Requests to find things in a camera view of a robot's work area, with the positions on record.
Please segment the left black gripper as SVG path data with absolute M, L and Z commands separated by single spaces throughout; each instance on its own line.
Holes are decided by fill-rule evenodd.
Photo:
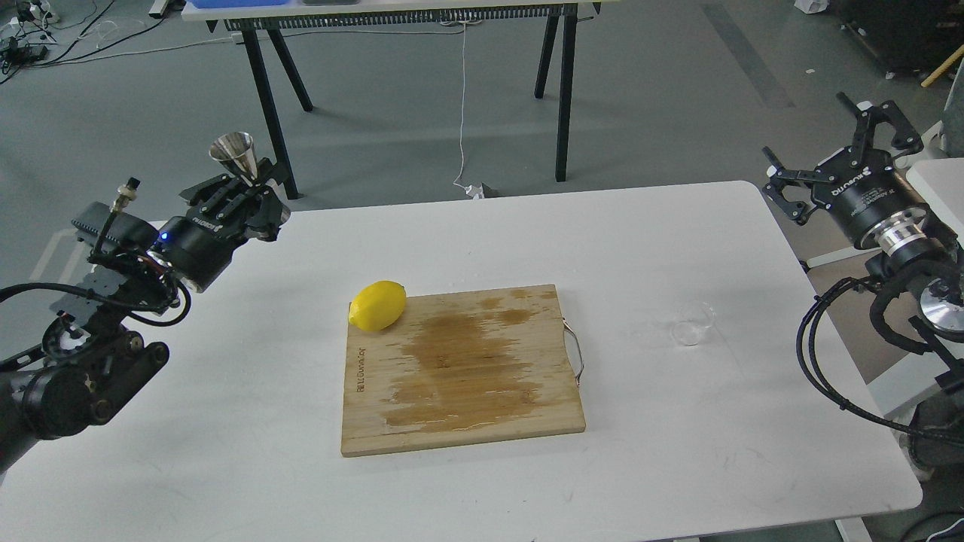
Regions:
M 221 165 L 230 175 L 213 176 L 180 192 L 187 211 L 161 227 L 149 250 L 197 293 L 220 277 L 246 240 L 275 241 L 291 213 L 279 185 L 290 178 L 286 165 L 263 158 L 256 162 L 254 181 L 244 178 L 237 161 L 223 160 Z M 195 221 L 219 223 L 219 236 Z

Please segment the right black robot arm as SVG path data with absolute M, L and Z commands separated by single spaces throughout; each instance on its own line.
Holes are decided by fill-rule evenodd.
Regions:
M 846 277 L 816 296 L 798 327 L 795 352 L 807 380 L 841 410 L 901 434 L 911 464 L 937 469 L 962 464 L 962 359 L 949 343 L 962 342 L 962 244 L 895 167 L 923 149 L 923 141 L 892 102 L 837 99 L 856 124 L 853 140 L 812 169 L 790 169 L 770 148 L 762 193 L 796 225 L 826 212 L 858 250 L 877 250 L 864 278 Z M 872 328 L 882 340 L 912 355 L 936 355 L 946 367 L 939 391 L 920 401 L 908 423 L 871 414 L 845 398 L 816 357 L 824 313 L 848 291 L 870 291 Z

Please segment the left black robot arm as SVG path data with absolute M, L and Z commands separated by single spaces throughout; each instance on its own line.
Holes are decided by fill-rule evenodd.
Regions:
M 89 247 L 92 271 L 78 285 L 25 282 L 61 294 L 36 346 L 2 361 L 2 470 L 36 443 L 106 425 L 166 366 L 169 347 L 148 343 L 125 320 L 182 322 L 194 293 L 213 284 L 251 239 L 272 242 L 290 211 L 282 201 L 289 170 L 269 159 L 224 158 L 227 171 L 182 191 L 182 216 L 160 229 L 125 212 L 140 181 L 128 179 L 110 205 L 94 202 L 73 226 Z

